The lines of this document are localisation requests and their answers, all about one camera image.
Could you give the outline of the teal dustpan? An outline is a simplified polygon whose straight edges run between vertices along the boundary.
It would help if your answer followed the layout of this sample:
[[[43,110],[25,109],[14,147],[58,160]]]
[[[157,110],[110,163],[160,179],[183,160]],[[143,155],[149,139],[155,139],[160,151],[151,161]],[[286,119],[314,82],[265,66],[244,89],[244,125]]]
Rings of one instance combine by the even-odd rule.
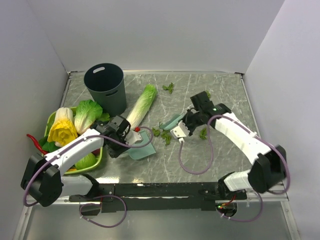
[[[149,137],[147,135],[147,132],[145,130],[139,131],[139,134],[142,137],[141,143],[135,143],[135,146],[143,145],[149,141]],[[148,145],[141,147],[141,148],[130,148],[126,151],[128,156],[136,161],[142,160],[144,158],[147,158],[151,155],[154,155],[156,153],[155,148],[153,147],[152,143],[149,143]]]

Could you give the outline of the teal hand brush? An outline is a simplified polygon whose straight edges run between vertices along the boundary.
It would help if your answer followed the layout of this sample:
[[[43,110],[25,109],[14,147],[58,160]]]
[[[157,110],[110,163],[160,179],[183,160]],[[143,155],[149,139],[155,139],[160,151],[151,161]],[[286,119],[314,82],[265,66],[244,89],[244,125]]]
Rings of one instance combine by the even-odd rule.
[[[179,121],[183,117],[184,117],[183,114],[174,114],[169,121],[167,121],[165,123],[160,123],[159,128],[164,131],[170,131],[171,129],[173,129],[175,126],[178,125]]]

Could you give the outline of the long green napa cabbage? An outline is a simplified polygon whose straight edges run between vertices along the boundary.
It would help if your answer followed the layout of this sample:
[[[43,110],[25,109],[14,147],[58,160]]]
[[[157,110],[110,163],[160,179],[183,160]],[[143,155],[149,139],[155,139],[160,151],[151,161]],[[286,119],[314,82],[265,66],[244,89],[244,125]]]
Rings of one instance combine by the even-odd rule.
[[[126,118],[126,120],[130,123],[131,129],[135,129],[143,121],[151,105],[153,104],[156,95],[156,87],[153,84],[147,84]]]

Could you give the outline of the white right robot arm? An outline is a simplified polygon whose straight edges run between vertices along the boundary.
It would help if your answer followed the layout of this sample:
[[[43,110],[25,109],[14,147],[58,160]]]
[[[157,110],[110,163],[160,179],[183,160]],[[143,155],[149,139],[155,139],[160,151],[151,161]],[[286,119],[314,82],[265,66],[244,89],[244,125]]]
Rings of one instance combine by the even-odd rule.
[[[252,189],[257,193],[270,192],[271,188],[283,180],[291,181],[286,160],[286,151],[280,145],[273,146],[258,137],[246,127],[223,103],[213,104],[206,92],[191,98],[193,108],[187,110],[177,128],[182,132],[178,138],[191,136],[197,127],[206,125],[209,132],[214,129],[225,135],[248,158],[251,168],[231,172],[218,181],[218,193],[223,199],[230,199],[237,191]]]

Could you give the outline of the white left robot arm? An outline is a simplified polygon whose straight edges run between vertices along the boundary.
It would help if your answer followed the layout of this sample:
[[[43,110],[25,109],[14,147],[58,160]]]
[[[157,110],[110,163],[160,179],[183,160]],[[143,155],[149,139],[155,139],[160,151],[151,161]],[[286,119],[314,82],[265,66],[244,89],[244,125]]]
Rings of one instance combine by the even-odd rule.
[[[79,195],[87,201],[95,200],[101,193],[96,179],[87,174],[65,176],[67,170],[97,149],[107,147],[109,155],[116,158],[141,140],[130,123],[118,115],[112,121],[96,121],[80,137],[54,152],[31,156],[21,180],[25,191],[23,204],[33,206],[27,201],[28,196],[35,200],[34,204],[43,207],[65,196]]]

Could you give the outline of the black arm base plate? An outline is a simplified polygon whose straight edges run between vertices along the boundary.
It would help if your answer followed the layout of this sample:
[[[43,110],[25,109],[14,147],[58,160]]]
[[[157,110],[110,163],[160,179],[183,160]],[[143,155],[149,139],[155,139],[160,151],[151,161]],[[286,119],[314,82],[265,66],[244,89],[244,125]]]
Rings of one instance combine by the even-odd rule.
[[[171,183],[102,183],[97,199],[72,195],[72,203],[102,203],[103,213],[123,211],[123,203],[113,197],[120,197],[128,211],[190,210],[215,211],[216,203],[246,200],[245,190],[232,192],[218,182],[171,182]]]

